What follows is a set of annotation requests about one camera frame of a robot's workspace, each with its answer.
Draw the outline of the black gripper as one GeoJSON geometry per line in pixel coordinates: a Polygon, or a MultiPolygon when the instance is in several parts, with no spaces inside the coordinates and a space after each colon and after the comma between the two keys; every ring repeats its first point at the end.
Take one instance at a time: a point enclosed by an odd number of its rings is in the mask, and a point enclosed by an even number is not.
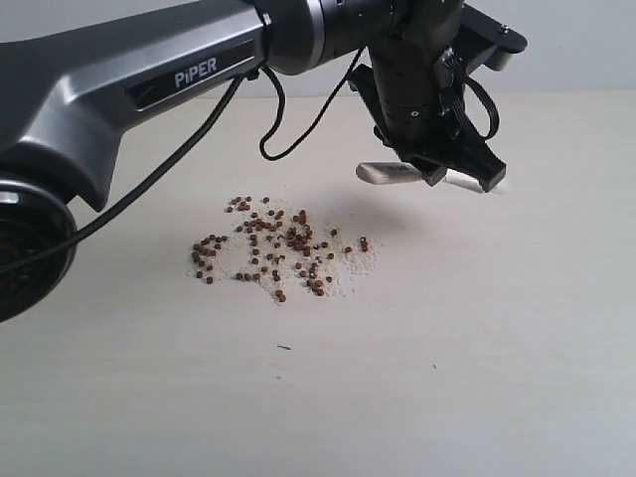
{"type": "Polygon", "coordinates": [[[458,47],[430,58],[413,44],[376,44],[371,65],[349,75],[371,114],[376,135],[400,161],[413,166],[430,187],[447,167],[475,179],[484,193],[506,177],[507,165],[487,145],[466,112],[464,93],[471,88],[486,109],[490,95],[470,77],[481,62],[458,47]]]}

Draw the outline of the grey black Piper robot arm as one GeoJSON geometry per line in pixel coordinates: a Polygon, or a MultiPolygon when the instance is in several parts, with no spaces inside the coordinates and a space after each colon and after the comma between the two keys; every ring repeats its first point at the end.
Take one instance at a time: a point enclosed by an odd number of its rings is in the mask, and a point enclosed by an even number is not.
{"type": "Polygon", "coordinates": [[[488,146],[498,110],[473,72],[503,69],[527,39],[462,1],[195,1],[1,47],[1,317],[44,299],[77,245],[135,202],[213,127],[239,86],[278,83],[347,54],[394,163],[372,184],[440,182],[484,192],[505,177],[488,146]],[[131,128],[226,83],[203,125],[140,185],[107,201],[131,128]]]}

